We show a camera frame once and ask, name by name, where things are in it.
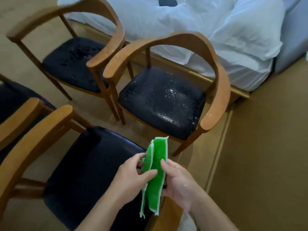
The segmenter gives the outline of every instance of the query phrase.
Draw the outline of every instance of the black object on bed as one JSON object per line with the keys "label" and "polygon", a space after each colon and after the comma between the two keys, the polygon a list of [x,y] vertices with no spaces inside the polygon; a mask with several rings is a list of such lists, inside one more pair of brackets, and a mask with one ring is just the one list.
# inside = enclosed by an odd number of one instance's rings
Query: black object on bed
{"label": "black object on bed", "polygon": [[169,6],[169,7],[175,7],[177,6],[176,0],[158,0],[159,6]]}

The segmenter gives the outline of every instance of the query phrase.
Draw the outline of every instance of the forearm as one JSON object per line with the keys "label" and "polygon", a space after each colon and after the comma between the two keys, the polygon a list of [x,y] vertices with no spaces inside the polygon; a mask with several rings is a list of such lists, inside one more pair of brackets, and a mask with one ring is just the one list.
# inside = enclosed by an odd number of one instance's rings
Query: forearm
{"label": "forearm", "polygon": [[200,190],[196,195],[191,212],[201,231],[238,231],[236,226],[203,190]]}
{"label": "forearm", "polygon": [[108,189],[76,231],[109,231],[121,207],[117,196]]}

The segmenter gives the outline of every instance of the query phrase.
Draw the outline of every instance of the green foam pad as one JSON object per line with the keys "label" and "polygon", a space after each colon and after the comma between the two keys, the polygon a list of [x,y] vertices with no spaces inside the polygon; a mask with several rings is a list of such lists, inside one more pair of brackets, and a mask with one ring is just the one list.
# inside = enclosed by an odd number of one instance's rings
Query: green foam pad
{"label": "green foam pad", "polygon": [[153,140],[153,163],[150,169],[157,169],[157,175],[155,178],[148,182],[148,186],[145,192],[146,197],[148,198],[149,209],[154,212],[156,216],[159,215],[160,195],[166,176],[166,173],[161,169],[160,161],[161,159],[164,159],[166,162],[168,160],[167,139],[168,137],[156,137]]}
{"label": "green foam pad", "polygon": [[[149,171],[152,167],[152,162],[153,162],[153,151],[154,151],[154,141],[151,141],[151,144],[149,145],[146,153],[147,156],[145,158],[142,159],[143,161],[143,167],[142,167],[142,173],[145,173],[146,171]],[[144,186],[144,188],[142,189],[142,203],[141,203],[141,209],[140,209],[140,218],[143,217],[145,218],[144,215],[144,206],[145,206],[145,191],[147,189],[148,184],[146,184]]]}

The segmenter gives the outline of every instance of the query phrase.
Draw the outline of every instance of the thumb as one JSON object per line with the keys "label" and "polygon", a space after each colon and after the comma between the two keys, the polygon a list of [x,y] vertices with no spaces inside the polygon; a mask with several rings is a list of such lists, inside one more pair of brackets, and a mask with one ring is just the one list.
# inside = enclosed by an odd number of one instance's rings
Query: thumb
{"label": "thumb", "polygon": [[151,169],[149,171],[146,171],[145,173],[141,174],[140,177],[142,178],[144,183],[147,183],[148,181],[155,178],[157,175],[157,169]]}
{"label": "thumb", "polygon": [[167,164],[163,159],[160,161],[160,166],[162,170],[171,177],[178,176],[177,168]]}

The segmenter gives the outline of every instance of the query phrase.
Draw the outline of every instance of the wooden chair frame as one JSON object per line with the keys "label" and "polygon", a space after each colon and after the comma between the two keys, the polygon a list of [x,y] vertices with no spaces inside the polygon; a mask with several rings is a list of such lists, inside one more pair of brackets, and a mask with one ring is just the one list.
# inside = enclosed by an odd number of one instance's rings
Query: wooden chair frame
{"label": "wooden chair frame", "polygon": [[[95,55],[93,58],[91,58],[87,62],[87,67],[93,74],[93,77],[100,89],[99,93],[95,93],[92,91],[88,91],[76,86],[73,86],[71,84],[68,84],[67,82],[61,81],[58,78],[52,76],[48,72],[44,71],[42,68],[42,63],[34,56],[34,54],[23,44],[21,41],[26,35],[28,35],[31,31],[33,31],[38,26],[42,25],[43,23],[59,16],[68,31],[71,33],[73,37],[77,37],[77,34],[72,29],[72,27],[69,25],[67,20],[64,17],[65,13],[69,12],[88,12],[88,13],[94,13],[97,15],[101,15],[110,21],[112,21],[116,25],[116,32],[111,38],[111,40],[108,42],[105,48],[103,48],[97,55]],[[111,109],[115,119],[118,121],[119,117],[117,115],[117,112],[113,106],[113,103],[110,98],[110,89],[106,88],[104,85],[101,76],[100,76],[100,69],[102,69],[104,66],[107,65],[109,60],[123,47],[124,45],[124,28],[118,19],[118,16],[116,15],[113,8],[110,6],[110,4],[106,0],[81,0],[78,3],[68,5],[68,6],[57,6],[57,7],[48,7],[45,9],[42,9],[41,11],[38,11],[37,13],[29,16],[25,20],[18,23],[12,30],[10,30],[6,36],[10,39],[11,42],[16,43],[21,50],[27,55],[27,57],[38,67],[38,69],[69,99],[72,100],[72,98],[69,96],[69,94],[63,89],[63,87],[59,84],[65,84],[69,87],[72,87],[76,90],[104,98]],[[129,73],[131,75],[131,78],[133,78],[133,71],[131,69],[130,62],[127,63]]]}
{"label": "wooden chair frame", "polygon": [[[41,111],[50,114],[24,135],[0,165],[0,220],[10,198],[43,198],[46,183],[22,178],[26,168],[70,129],[81,134],[84,131],[82,127],[91,127],[70,105],[53,111],[38,98],[30,98],[0,125],[0,151],[20,135]],[[183,209],[170,198],[165,198],[162,199],[160,213],[162,216],[151,217],[145,230],[176,231]]]}
{"label": "wooden chair frame", "polygon": [[127,62],[129,62],[131,58],[144,50],[146,55],[147,68],[151,67],[150,47],[155,45],[173,45],[191,50],[201,56],[206,62],[208,62],[215,72],[214,82],[205,91],[207,96],[214,92],[212,104],[206,115],[198,123],[197,129],[187,138],[187,140],[180,140],[170,136],[171,139],[182,143],[180,147],[173,153],[173,156],[176,156],[185,150],[190,144],[192,144],[202,133],[208,132],[210,129],[212,129],[221,119],[229,104],[231,85],[227,72],[220,64],[219,58],[215,53],[212,44],[201,33],[184,31],[176,32],[161,38],[137,40],[120,50],[110,60],[103,73],[105,80],[108,82],[111,88],[111,94],[123,125],[125,125],[125,119],[123,115],[124,110],[136,120],[158,131],[162,136],[167,136],[166,133],[163,133],[158,129],[146,124],[132,113],[130,113],[128,110],[123,108],[118,102],[119,96],[115,86],[116,81],[118,81],[122,76]]}

